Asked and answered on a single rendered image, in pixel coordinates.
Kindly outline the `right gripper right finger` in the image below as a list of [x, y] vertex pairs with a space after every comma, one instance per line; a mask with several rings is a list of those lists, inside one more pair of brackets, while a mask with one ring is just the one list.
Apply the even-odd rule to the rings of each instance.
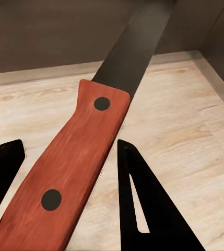
[[[205, 251], [138, 149], [117, 140], [121, 251]], [[131, 174], [150, 233], [137, 227]]]

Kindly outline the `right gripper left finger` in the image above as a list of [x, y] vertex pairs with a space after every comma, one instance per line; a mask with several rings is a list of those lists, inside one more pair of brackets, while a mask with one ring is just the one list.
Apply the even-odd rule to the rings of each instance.
[[24, 160], [21, 139], [0, 145], [0, 205]]

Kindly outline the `parer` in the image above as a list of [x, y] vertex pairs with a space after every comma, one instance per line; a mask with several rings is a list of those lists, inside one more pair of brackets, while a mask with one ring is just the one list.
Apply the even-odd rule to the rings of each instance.
[[142, 0], [0, 219], [0, 251], [66, 251], [177, 0]]

